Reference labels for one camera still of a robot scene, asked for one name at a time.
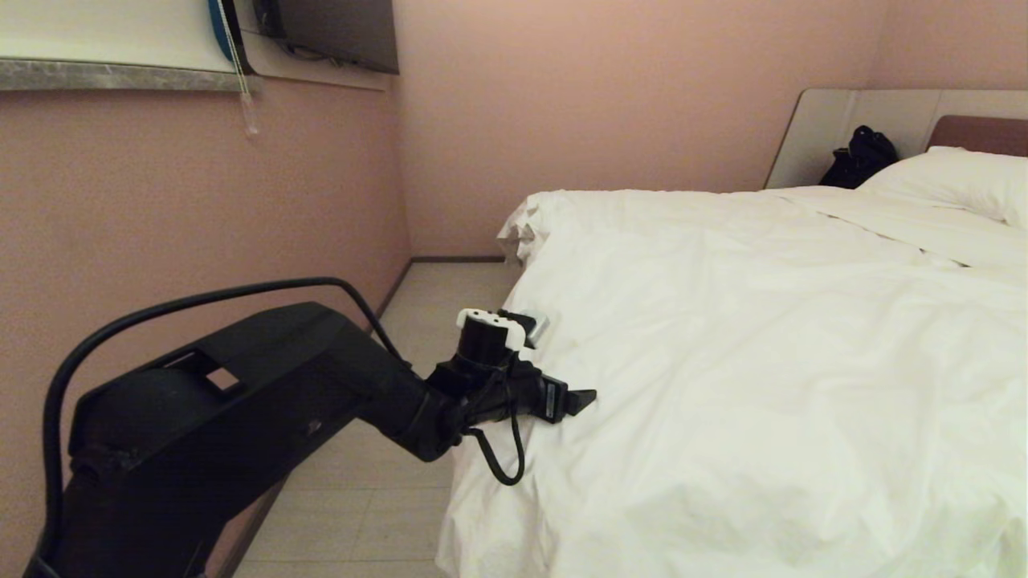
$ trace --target white duvet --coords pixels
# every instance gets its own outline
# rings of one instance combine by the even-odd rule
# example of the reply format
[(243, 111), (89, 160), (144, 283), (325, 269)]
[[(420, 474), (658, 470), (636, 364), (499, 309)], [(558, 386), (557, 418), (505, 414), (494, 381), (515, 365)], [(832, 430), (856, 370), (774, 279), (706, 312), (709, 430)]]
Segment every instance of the white duvet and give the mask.
[[(521, 420), (516, 486), (457, 448), (441, 568), (1025, 576), (1025, 272), (790, 192), (557, 191), (512, 215), (507, 308), (547, 314), (534, 362), (598, 398)], [(509, 425), (485, 430), (512, 472)]]

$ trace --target tile floor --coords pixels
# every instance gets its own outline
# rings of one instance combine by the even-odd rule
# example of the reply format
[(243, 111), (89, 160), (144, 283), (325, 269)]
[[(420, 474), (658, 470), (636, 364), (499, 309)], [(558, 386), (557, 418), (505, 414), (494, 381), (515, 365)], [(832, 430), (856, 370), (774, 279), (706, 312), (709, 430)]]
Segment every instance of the tile floor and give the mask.
[[(517, 279), (501, 263), (414, 263), (382, 316), (421, 376), (453, 355), (464, 308), (495, 309)], [(289, 477), (236, 578), (440, 578), (448, 456), (424, 464), (354, 422)]]

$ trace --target black robotic arm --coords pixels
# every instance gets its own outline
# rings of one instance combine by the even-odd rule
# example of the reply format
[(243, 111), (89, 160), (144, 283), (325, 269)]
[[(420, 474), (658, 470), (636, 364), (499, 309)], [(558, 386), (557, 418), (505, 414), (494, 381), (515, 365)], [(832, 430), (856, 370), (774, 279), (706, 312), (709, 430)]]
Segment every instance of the black robotic arm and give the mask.
[[(380, 332), (367, 304), (340, 280), (217, 293), (231, 298), (327, 284), (348, 288)], [(119, 321), (135, 322), (120, 325), (194, 306), (186, 304), (189, 299), (221, 300), (214, 295), (151, 308), (151, 315), (126, 316)], [(53, 457), (46, 451), (47, 527), (25, 576), (201, 576), (225, 523), (354, 419), (425, 462), (443, 456), (463, 435), (474, 435), (498, 479), (516, 483), (524, 460), (515, 416), (555, 424), (595, 398), (594, 391), (568, 391), (519, 359), (520, 349), (531, 345), (527, 335), (535, 323), (502, 311), (466, 310), (456, 354), (421, 380), (384, 332), (379, 336), (386, 348), (345, 316), (304, 302), (258, 313), (112, 380), (77, 404), (69, 442), (72, 479), (56, 504), (51, 485), (57, 481), (60, 490), (60, 471), (54, 480)], [(84, 348), (84, 355), (97, 345)], [(227, 371), (235, 383), (219, 387), (210, 377), (216, 371)], [(69, 380), (70, 372), (64, 373)], [(57, 397), (63, 398), (64, 387)], [(51, 397), (44, 449), (52, 449), (52, 421), (60, 423)], [(472, 427), (507, 418), (519, 454), (513, 477)]]

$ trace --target pillow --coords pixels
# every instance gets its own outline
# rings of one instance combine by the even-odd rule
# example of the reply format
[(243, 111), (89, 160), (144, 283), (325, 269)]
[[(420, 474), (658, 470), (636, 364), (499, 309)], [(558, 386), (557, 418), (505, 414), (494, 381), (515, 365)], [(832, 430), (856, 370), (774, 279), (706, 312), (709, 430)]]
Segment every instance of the pillow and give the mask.
[(1028, 229), (1028, 158), (933, 146), (890, 165), (857, 190), (956, 207)]

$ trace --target wall-mounted tv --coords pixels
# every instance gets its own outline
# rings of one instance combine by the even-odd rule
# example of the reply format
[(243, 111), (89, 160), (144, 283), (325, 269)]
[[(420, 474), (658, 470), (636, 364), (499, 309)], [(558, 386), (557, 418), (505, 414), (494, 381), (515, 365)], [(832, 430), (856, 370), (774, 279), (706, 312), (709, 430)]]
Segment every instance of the wall-mounted tv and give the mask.
[(261, 33), (299, 58), (400, 74), (393, 0), (254, 0)]

